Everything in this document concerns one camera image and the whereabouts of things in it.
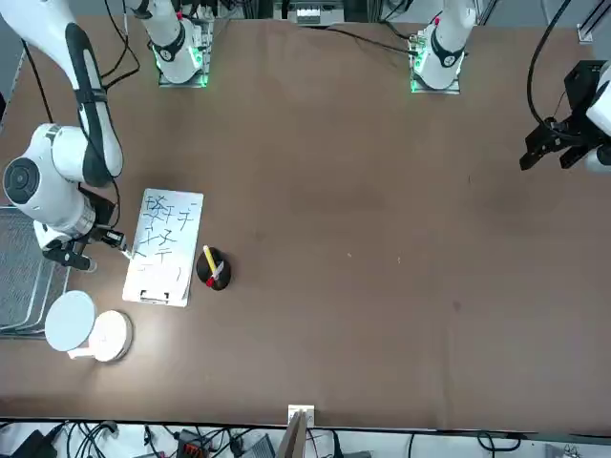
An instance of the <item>white bracket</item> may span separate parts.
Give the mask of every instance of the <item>white bracket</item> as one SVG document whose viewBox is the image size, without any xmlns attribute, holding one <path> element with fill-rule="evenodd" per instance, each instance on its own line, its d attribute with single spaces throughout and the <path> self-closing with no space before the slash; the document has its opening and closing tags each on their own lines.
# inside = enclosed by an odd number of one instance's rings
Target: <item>white bracket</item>
<svg viewBox="0 0 611 458">
<path fill-rule="evenodd" d="M 583 34 L 580 30 L 581 24 L 577 24 L 577 37 L 579 38 L 580 45 L 591 45 L 594 43 L 594 38 L 592 37 L 592 32 L 587 34 Z"/>
<path fill-rule="evenodd" d="M 305 418 L 307 419 L 307 427 L 314 427 L 314 406 L 289 405 L 288 420 L 286 421 L 286 423 L 289 424 L 290 419 L 293 418 L 293 415 L 299 412 L 305 413 Z"/>
</svg>

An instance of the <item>wire basket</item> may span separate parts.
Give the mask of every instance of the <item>wire basket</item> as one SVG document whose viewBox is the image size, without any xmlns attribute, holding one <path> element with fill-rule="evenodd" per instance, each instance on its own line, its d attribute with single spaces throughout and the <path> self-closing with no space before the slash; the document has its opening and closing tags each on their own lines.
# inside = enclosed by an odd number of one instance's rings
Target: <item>wire basket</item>
<svg viewBox="0 0 611 458">
<path fill-rule="evenodd" d="M 45 259 L 32 219 L 0 206 L 0 338 L 44 339 L 49 308 L 68 285 L 70 267 Z"/>
</svg>

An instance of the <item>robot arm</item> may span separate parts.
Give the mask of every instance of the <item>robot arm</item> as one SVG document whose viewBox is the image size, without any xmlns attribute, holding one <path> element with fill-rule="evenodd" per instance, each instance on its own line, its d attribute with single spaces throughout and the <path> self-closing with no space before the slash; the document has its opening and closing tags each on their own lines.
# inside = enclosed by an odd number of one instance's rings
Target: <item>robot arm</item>
<svg viewBox="0 0 611 458">
<path fill-rule="evenodd" d="M 442 12 L 418 33 L 425 38 L 426 46 L 414 72 L 429 88 L 444 90 L 456 79 L 475 25 L 472 6 L 471 0 L 444 0 Z"/>
<path fill-rule="evenodd" d="M 79 189 L 77 183 L 107 186 L 123 165 L 92 45 L 76 24 L 67 0 L 2 0 L 0 14 L 68 76 L 82 126 L 38 127 L 26 153 L 5 170 L 5 192 L 34 219 L 45 256 L 88 270 L 92 261 L 82 251 L 73 253 L 71 243 L 107 237 L 108 231 L 96 235 L 95 228 L 108 224 L 114 205 Z"/>
<path fill-rule="evenodd" d="M 559 159 L 563 169 L 585 157 L 591 172 L 611 172 L 610 80 L 609 62 L 580 61 L 564 78 L 571 113 L 562 121 L 548 117 L 528 134 L 520 168 L 528 170 L 545 155 L 566 150 Z"/>
<path fill-rule="evenodd" d="M 174 84 L 187 82 L 202 68 L 201 27 L 177 17 L 171 0 L 127 0 L 151 38 L 159 69 Z"/>
</svg>

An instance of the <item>yellow pen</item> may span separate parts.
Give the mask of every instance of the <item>yellow pen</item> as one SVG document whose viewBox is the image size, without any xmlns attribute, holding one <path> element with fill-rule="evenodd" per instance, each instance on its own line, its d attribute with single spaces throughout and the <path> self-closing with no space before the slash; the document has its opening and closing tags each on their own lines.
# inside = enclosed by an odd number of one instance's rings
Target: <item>yellow pen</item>
<svg viewBox="0 0 611 458">
<path fill-rule="evenodd" d="M 210 252 L 210 247 L 208 245 L 203 245 L 203 254 L 206 255 L 206 260 L 210 266 L 210 275 L 214 275 L 214 272 L 217 270 L 217 266 L 214 263 L 214 258 L 212 258 L 212 253 Z"/>
</svg>

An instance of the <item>table surface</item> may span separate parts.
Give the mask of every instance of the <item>table surface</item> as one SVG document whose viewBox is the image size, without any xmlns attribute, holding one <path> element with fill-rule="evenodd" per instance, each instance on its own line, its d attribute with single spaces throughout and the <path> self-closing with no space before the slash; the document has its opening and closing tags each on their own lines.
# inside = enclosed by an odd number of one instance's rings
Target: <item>table surface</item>
<svg viewBox="0 0 611 458">
<path fill-rule="evenodd" d="M 81 24 L 109 68 L 110 24 Z M 321 426 L 611 432 L 611 180 L 556 157 L 518 168 L 542 30 L 476 28 L 460 96 L 410 94 L 403 55 L 272 21 L 219 32 L 206 90 L 161 90 L 130 30 L 142 70 L 110 92 L 118 229 L 133 236 L 147 187 L 204 193 L 198 244 L 226 251 L 234 280 L 194 278 L 184 309 L 123 302 L 127 260 L 92 246 L 98 270 L 71 288 L 126 312 L 133 347 L 100 364 L 0 342 L 0 415 L 283 424 L 314 404 Z M 554 31 L 542 114 L 588 55 Z M 34 57 L 55 120 L 76 125 L 64 75 Z M 0 165 L 41 122 L 24 66 Z"/>
</svg>

